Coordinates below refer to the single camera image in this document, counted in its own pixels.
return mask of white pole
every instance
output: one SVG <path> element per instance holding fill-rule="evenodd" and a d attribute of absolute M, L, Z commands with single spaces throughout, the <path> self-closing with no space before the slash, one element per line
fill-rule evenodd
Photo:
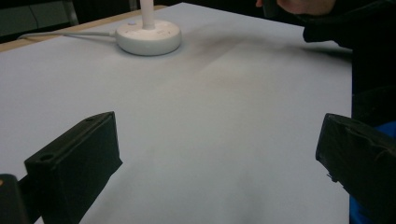
<path fill-rule="evenodd" d="M 140 0 L 142 9 L 142 21 L 144 30 L 155 29 L 154 24 L 154 1 L 153 0 Z"/>

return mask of hand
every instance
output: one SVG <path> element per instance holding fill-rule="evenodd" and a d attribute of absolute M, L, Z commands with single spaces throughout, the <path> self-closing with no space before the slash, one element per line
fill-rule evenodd
<path fill-rule="evenodd" d="M 257 0 L 256 7 L 262 7 L 262 1 L 268 0 Z M 276 2 L 289 13 L 312 16 L 329 14 L 335 4 L 335 0 L 276 0 Z"/>

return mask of lamp base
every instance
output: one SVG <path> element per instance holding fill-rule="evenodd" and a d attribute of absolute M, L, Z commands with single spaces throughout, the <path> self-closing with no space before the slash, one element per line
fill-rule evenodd
<path fill-rule="evenodd" d="M 123 24 L 115 36 L 120 48 L 143 56 L 172 52 L 181 43 L 180 29 L 169 21 L 155 21 L 153 29 L 143 29 L 142 21 Z"/>

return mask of white tabletop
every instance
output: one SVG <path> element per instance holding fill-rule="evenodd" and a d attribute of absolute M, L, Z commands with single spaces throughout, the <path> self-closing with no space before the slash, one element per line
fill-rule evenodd
<path fill-rule="evenodd" d="M 345 51 L 306 44 L 302 27 L 189 4 L 156 18 L 183 34 L 159 57 L 110 37 L 0 53 L 0 173 L 22 178 L 33 153 L 115 111 L 124 164 L 82 223 L 347 223 L 347 193 L 315 160 L 324 115 L 350 115 Z"/>

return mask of white cable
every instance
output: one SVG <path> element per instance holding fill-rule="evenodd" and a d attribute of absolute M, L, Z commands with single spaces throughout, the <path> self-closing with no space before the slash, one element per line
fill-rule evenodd
<path fill-rule="evenodd" d="M 46 33 L 34 33 L 34 34 L 26 34 L 21 35 L 18 39 L 24 39 L 33 36 L 44 36 L 44 35 L 99 35 L 99 36 L 114 36 L 114 32 L 46 32 Z"/>

